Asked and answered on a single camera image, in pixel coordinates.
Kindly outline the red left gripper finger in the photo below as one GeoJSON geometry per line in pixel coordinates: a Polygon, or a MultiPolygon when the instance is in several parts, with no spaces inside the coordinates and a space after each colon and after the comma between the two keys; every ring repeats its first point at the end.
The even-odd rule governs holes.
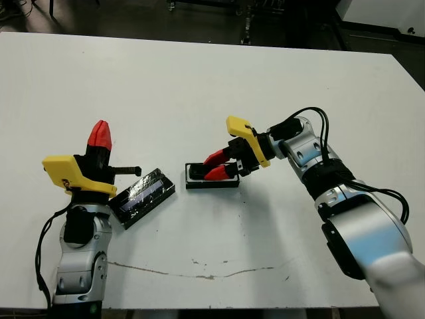
{"type": "Polygon", "coordinates": [[[99,126],[99,154],[103,160],[110,158],[112,150],[112,140],[110,128],[106,121],[101,121],[99,126]]]}
{"type": "Polygon", "coordinates": [[[92,128],[92,131],[89,135],[87,146],[86,146],[86,155],[91,158],[104,158],[104,121],[99,120],[95,126],[92,128]]]}

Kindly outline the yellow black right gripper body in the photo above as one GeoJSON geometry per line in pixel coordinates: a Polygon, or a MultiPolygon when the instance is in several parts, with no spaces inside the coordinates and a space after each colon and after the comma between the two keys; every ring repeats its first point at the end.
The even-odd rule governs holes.
{"type": "Polygon", "coordinates": [[[248,120],[229,116],[226,119],[227,132],[233,137],[228,143],[228,156],[236,160],[239,175],[246,176],[260,167],[269,167],[266,157],[269,146],[265,134],[257,134],[248,120]]]}

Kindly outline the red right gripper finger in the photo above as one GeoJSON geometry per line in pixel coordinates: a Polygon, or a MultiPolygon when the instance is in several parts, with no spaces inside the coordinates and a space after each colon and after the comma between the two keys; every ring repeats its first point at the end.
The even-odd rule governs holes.
{"type": "Polygon", "coordinates": [[[221,149],[211,154],[204,162],[204,165],[221,165],[229,160],[229,156],[225,149],[221,149]]]}
{"type": "Polygon", "coordinates": [[[219,165],[210,170],[205,175],[207,181],[222,181],[226,179],[233,179],[238,175],[238,168],[236,163],[226,163],[219,165]]]}

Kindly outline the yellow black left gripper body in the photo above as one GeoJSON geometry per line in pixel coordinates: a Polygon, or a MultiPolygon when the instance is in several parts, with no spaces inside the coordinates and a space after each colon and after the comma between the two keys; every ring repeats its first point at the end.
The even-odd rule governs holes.
{"type": "Polygon", "coordinates": [[[90,191],[116,196],[116,175],[141,176],[141,168],[112,167],[86,156],[47,156],[42,165],[52,182],[67,192],[90,191]]]}

